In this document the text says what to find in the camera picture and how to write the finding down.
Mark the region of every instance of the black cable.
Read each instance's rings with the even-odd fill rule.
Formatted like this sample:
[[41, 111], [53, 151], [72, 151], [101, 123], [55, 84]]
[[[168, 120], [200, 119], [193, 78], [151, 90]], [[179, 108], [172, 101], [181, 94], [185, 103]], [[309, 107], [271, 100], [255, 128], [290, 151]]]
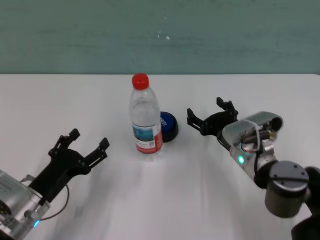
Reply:
[[68, 204], [68, 202], [69, 202], [69, 197], [70, 197], [70, 189], [69, 189], [68, 185], [65, 185], [65, 187], [66, 187], [67, 195], [66, 195], [66, 201], [65, 201], [65, 204], [64, 204], [63, 208], [61, 208], [60, 211], [58, 211], [57, 213], [55, 213], [55, 214], [53, 214], [53, 215], [51, 215], [51, 216], [48, 216], [48, 217], [45, 217], [45, 218], [41, 218], [40, 221], [52, 219], [52, 218], [54, 218], [55, 216], [57, 216], [57, 215], [59, 215], [60, 213], [62, 213], [63, 210], [65, 210], [65, 208], [66, 208], [66, 206], [67, 206], [67, 204]]
[[258, 154], [258, 152], [255, 153], [255, 160], [254, 160], [254, 166], [253, 166], [253, 170], [254, 170], [254, 174], [257, 175], [258, 172], [258, 158], [259, 158], [260, 154]]

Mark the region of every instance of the white table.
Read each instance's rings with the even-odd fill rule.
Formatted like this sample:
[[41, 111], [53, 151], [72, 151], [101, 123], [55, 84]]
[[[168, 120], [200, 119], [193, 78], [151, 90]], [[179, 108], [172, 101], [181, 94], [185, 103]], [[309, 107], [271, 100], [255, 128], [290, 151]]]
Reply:
[[[135, 150], [129, 119], [130, 75], [0, 75], [0, 153], [3, 171], [37, 175], [59, 135], [78, 128], [70, 147], [86, 155], [107, 137], [108, 158], [69, 183], [63, 213], [41, 222], [27, 240], [287, 240], [302, 207], [280, 219], [259, 189], [213, 136], [187, 125], [232, 100], [238, 119], [270, 111], [284, 119], [276, 157], [320, 166], [318, 75], [151, 75], [162, 111], [179, 124], [163, 156], [145, 162]], [[47, 216], [64, 204], [63, 190]]]

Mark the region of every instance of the bottle label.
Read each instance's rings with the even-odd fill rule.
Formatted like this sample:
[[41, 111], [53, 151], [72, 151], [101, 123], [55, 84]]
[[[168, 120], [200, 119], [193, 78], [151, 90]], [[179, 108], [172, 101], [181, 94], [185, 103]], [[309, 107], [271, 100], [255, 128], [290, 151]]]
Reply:
[[161, 123], [147, 127], [132, 124], [132, 127], [138, 151], [153, 154], [162, 147]]

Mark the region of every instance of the green led light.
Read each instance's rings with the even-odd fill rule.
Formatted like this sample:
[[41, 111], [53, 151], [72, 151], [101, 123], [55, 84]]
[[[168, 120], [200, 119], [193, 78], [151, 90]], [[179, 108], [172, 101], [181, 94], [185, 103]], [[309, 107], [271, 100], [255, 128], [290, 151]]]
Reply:
[[238, 156], [238, 162], [239, 162], [240, 164], [244, 164], [244, 163], [245, 163], [244, 157], [243, 157], [243, 156]]

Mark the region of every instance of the cable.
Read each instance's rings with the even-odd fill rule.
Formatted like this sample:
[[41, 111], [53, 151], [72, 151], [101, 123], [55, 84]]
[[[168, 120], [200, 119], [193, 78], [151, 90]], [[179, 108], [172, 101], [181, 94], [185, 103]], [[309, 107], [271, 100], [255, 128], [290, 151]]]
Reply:
[[35, 177], [34, 176], [31, 176], [30, 174], [27, 174], [21, 181], [20, 183], [24, 183], [26, 181], [33, 181], [35, 180]]
[[254, 159], [254, 165], [253, 165], [253, 170], [254, 170], [254, 174], [257, 175], [258, 172], [258, 159], [260, 157], [260, 154], [256, 153], [255, 154], [255, 159]]
[[259, 126], [258, 124], [256, 124], [254, 121], [250, 121], [248, 119], [242, 119], [242, 121], [248, 122], [250, 124], [252, 124], [255, 128], [255, 133], [256, 133], [256, 149], [252, 149], [252, 151], [259, 151], [260, 150], [260, 134], [259, 134]]
[[63, 210], [65, 210], [65, 208], [66, 208], [66, 206], [67, 206], [67, 204], [68, 204], [68, 202], [69, 202], [69, 197], [70, 197], [70, 189], [69, 189], [68, 185], [65, 185], [65, 187], [66, 187], [67, 195], [66, 195], [66, 201], [65, 201], [65, 204], [64, 204], [63, 208], [61, 208], [60, 211], [58, 211], [57, 213], [55, 213], [55, 214], [53, 214], [53, 215], [51, 215], [51, 216], [48, 216], [48, 217], [45, 217], [45, 218], [41, 218], [40, 221], [52, 219], [52, 218], [54, 218], [55, 216], [57, 216], [57, 215], [59, 215], [60, 213], [62, 213]]

